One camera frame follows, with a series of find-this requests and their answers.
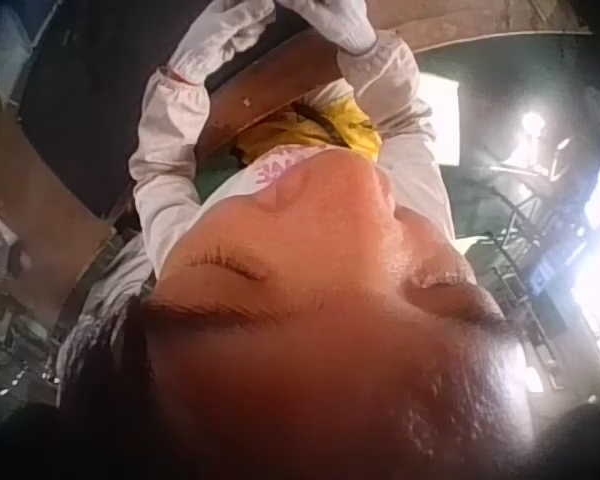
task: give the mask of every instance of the skin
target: skin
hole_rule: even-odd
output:
[[[497,305],[354,153],[218,203],[151,302],[214,312],[149,341],[160,400],[209,476],[479,476],[529,441],[524,358]]]

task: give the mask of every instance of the gloved hand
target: gloved hand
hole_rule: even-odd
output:
[[[367,17],[365,0],[278,0],[298,13],[327,40],[343,50],[361,55],[378,37]]]
[[[273,0],[213,0],[193,22],[169,60],[172,73],[192,84],[256,44],[275,21]]]

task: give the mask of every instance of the white sleeve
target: white sleeve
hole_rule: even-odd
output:
[[[159,276],[167,255],[200,209],[192,183],[193,154],[209,116],[204,86],[156,72],[147,85],[138,126],[138,149],[129,160],[134,198],[147,255]]]
[[[417,97],[420,70],[413,52],[396,34],[379,31],[373,50],[361,56],[340,52],[338,63],[358,106],[382,137],[378,167],[391,180],[396,202],[427,217],[453,240],[431,109]]]

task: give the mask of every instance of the yellow garment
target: yellow garment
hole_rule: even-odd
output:
[[[339,98],[316,112],[333,124],[354,152],[370,161],[377,160],[382,143],[380,135],[352,95]],[[242,161],[247,165],[279,145],[324,144],[334,144],[329,133],[314,121],[298,115],[291,106],[245,130],[236,141],[236,147],[243,153]]]

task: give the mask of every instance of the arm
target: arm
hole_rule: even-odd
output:
[[[200,208],[193,147],[209,116],[204,86],[156,72],[147,86],[138,149],[129,160],[147,255],[156,275]]]
[[[273,0],[214,0],[191,25],[164,71],[147,86],[138,149],[129,160],[147,255],[160,275],[200,209],[193,147],[209,116],[206,77],[253,46],[274,19]]]
[[[365,0],[278,2],[342,49],[340,70],[383,139],[378,167],[391,179],[397,203],[453,239],[449,198],[432,149],[431,110],[416,96],[420,73],[407,44],[390,32],[374,31]]]
[[[451,208],[433,142],[431,109],[417,97],[420,71],[407,44],[379,32],[366,54],[340,52],[338,63],[356,101],[383,139],[378,167],[389,177],[396,202],[427,217],[449,240]]]

